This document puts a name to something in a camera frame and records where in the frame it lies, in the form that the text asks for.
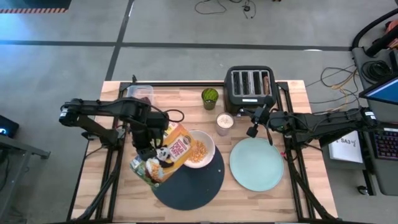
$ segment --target black toaster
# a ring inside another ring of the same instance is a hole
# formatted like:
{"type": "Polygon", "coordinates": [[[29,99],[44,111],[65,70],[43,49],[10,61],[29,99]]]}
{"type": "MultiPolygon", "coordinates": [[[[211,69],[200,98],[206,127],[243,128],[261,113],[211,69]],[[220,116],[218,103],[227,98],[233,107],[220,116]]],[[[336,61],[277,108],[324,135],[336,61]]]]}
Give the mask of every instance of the black toaster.
{"type": "Polygon", "coordinates": [[[233,116],[243,115],[241,108],[263,107],[266,96],[272,97],[274,105],[276,94],[274,74],[267,66],[234,66],[226,74],[224,108],[233,116]]]}

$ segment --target monitor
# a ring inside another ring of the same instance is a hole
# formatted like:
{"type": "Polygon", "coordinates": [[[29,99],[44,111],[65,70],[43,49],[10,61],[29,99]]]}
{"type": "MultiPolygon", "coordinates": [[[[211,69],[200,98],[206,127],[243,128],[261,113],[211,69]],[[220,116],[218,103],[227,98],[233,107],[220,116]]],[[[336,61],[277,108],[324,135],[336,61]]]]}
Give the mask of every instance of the monitor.
{"type": "Polygon", "coordinates": [[[360,97],[398,105],[398,76],[380,81],[359,94],[360,97]]]}
{"type": "Polygon", "coordinates": [[[19,128],[19,124],[0,115],[0,135],[13,138],[19,128]]]}

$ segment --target desk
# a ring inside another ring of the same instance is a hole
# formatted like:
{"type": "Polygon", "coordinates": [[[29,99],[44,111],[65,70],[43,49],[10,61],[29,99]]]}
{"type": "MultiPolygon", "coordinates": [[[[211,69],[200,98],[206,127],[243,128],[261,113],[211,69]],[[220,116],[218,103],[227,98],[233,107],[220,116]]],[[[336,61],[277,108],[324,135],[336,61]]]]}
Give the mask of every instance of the desk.
{"type": "MultiPolygon", "coordinates": [[[[353,49],[353,55],[355,59],[355,65],[359,72],[359,77],[361,78],[361,83],[364,89],[371,86],[364,78],[361,68],[364,63],[369,61],[383,60],[389,66],[391,66],[391,60],[389,58],[390,50],[381,50],[375,57],[368,57],[364,53],[364,49],[355,48],[353,49]]],[[[374,115],[378,121],[396,123],[398,106],[390,105],[388,103],[382,103],[374,100],[368,100],[369,107],[372,109],[374,115]]],[[[374,156],[374,151],[371,143],[371,137],[369,133],[364,133],[364,138],[366,144],[369,148],[369,158],[373,165],[371,172],[376,175],[377,182],[379,184],[380,191],[385,195],[395,195],[398,196],[398,180],[396,179],[396,174],[398,171],[398,162],[390,161],[385,159],[377,159],[374,156]]]]}
{"type": "MultiPolygon", "coordinates": [[[[310,113],[307,92],[302,80],[288,81],[290,97],[294,111],[310,113]]],[[[120,82],[104,82],[101,101],[113,101],[118,96],[120,82]]],[[[129,168],[129,162],[136,155],[131,145],[131,136],[127,136],[124,145],[123,162],[118,182],[114,222],[294,222],[297,221],[292,186],[287,163],[284,162],[284,174],[279,184],[266,192],[252,192],[240,186],[229,169],[229,154],[233,146],[247,138],[246,130],[252,124],[247,117],[236,118],[236,125],[228,136],[220,137],[215,131],[216,116],[224,111],[223,91],[217,87],[220,97],[212,111],[203,109],[201,91],[203,87],[154,87],[154,102],[161,110],[176,108],[185,113],[183,125],[188,129],[207,132],[221,151],[225,164],[224,182],[218,195],[202,208],[190,211],[178,211],[166,207],[154,196],[150,187],[129,168]]],[[[177,119],[178,114],[170,114],[177,119]]],[[[95,120],[110,128],[113,118],[96,117],[95,120]]],[[[259,128],[258,137],[266,138],[266,132],[259,128]]],[[[281,134],[272,133],[274,144],[284,152],[281,134]]],[[[87,153],[99,148],[99,141],[89,143],[87,153]]],[[[84,163],[81,179],[73,205],[72,218],[81,215],[98,193],[101,185],[106,150],[100,150],[84,163]]],[[[309,186],[320,203],[335,217],[336,208],[331,194],[328,176],[320,151],[312,148],[303,150],[309,186]]],[[[301,203],[306,212],[303,193],[301,203]]],[[[105,199],[104,208],[109,205],[105,199]]]]}

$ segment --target plate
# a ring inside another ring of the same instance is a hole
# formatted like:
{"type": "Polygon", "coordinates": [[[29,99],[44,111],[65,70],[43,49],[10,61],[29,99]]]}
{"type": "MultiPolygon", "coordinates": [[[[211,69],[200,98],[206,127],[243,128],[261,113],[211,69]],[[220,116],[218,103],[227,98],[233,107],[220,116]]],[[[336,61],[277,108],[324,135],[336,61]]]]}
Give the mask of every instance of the plate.
{"type": "Polygon", "coordinates": [[[229,157],[234,178],[245,188],[262,192],[274,188],[284,173],[283,158],[275,146],[262,138],[238,142],[229,157]]]}

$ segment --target wooden tabletop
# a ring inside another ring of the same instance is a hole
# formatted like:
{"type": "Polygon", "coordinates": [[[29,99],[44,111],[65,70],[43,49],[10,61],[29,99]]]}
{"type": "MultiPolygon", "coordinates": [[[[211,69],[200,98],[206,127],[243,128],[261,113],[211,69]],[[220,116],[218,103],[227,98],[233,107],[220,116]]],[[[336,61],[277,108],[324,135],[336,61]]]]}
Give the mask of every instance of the wooden tabletop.
{"type": "MultiPolygon", "coordinates": [[[[307,92],[302,80],[287,81],[294,111],[311,113],[307,92]]],[[[118,96],[120,82],[104,82],[102,101],[113,101],[118,96]]],[[[216,88],[220,94],[216,108],[207,111],[203,108],[201,92],[203,87],[154,87],[153,104],[161,110],[179,109],[185,113],[182,124],[188,130],[199,129],[207,132],[214,139],[221,151],[225,164],[225,177],[217,196],[202,208],[190,211],[179,211],[163,205],[150,190],[150,187],[129,168],[129,162],[136,155],[128,135],[124,146],[123,163],[119,178],[118,196],[114,210],[114,222],[293,222],[297,221],[290,183],[289,169],[284,161],[282,180],[271,190],[253,192],[239,185],[229,169],[229,154],[234,145],[247,138],[246,130],[252,124],[247,117],[236,118],[234,128],[228,136],[220,137],[215,131],[216,116],[224,111],[223,91],[216,88]]],[[[170,118],[179,119],[178,114],[170,118]]],[[[96,117],[95,120],[106,128],[110,128],[113,118],[96,117]]],[[[266,133],[259,128],[261,138],[266,133]]],[[[274,145],[280,152],[285,151],[281,134],[272,133],[274,145]]],[[[87,153],[100,147],[99,141],[89,143],[87,153]]],[[[322,153],[310,147],[303,150],[308,181],[312,192],[330,214],[337,217],[335,203],[331,194],[330,184],[323,162],[322,153]]],[[[73,208],[72,218],[81,215],[91,203],[101,186],[106,150],[100,150],[85,161],[80,184],[73,208]]],[[[106,197],[104,212],[108,211],[109,195],[106,197]]],[[[303,193],[300,198],[304,214],[307,209],[303,193]]]]}

